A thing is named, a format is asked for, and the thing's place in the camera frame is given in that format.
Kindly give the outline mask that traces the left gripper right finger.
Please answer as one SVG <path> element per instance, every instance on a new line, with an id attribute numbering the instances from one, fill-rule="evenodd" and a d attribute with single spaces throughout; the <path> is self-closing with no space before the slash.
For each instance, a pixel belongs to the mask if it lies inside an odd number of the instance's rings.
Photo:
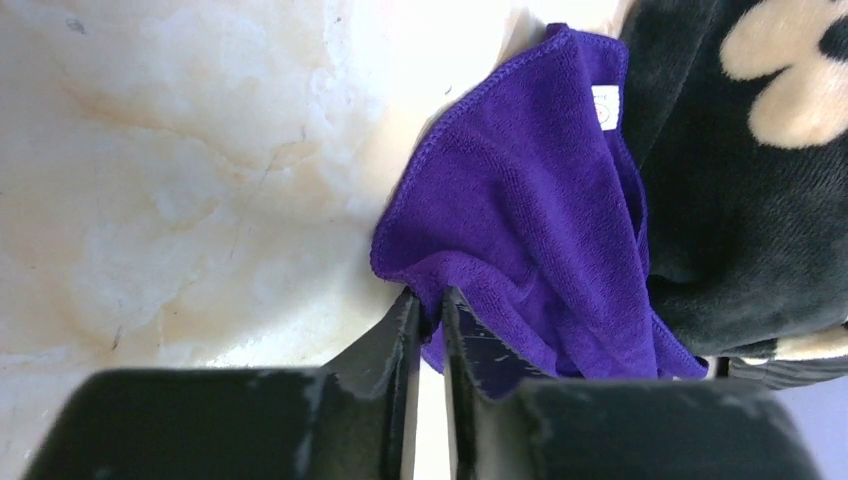
<path id="1" fill-rule="evenodd" d="M 816 479 L 787 411 L 743 381 L 590 381 L 544 375 L 478 320 L 441 303 L 455 479 Z"/>

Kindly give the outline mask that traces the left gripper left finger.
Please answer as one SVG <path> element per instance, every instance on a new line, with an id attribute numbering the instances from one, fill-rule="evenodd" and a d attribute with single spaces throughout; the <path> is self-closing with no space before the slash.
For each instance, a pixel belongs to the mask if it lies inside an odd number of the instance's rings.
<path id="1" fill-rule="evenodd" d="M 120 369 L 69 397 L 29 479 L 409 479 L 419 300 L 321 367 Z"/>

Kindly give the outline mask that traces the purple towel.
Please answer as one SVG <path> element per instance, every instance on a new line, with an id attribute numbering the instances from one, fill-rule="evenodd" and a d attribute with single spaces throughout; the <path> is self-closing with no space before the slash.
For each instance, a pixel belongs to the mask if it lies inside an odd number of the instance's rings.
<path id="1" fill-rule="evenodd" d="M 376 226 L 374 274 L 432 318 L 459 289 L 551 376 L 702 379 L 650 305 L 641 177 L 596 112 L 620 107 L 627 66 L 621 41 L 549 25 L 421 140 Z"/>

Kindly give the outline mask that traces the black floral blanket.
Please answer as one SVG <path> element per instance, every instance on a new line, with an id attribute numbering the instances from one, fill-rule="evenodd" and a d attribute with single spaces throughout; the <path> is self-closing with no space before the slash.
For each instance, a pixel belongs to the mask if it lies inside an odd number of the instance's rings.
<path id="1" fill-rule="evenodd" d="M 654 310 L 731 377 L 845 376 L 846 3 L 637 1 L 621 39 Z"/>

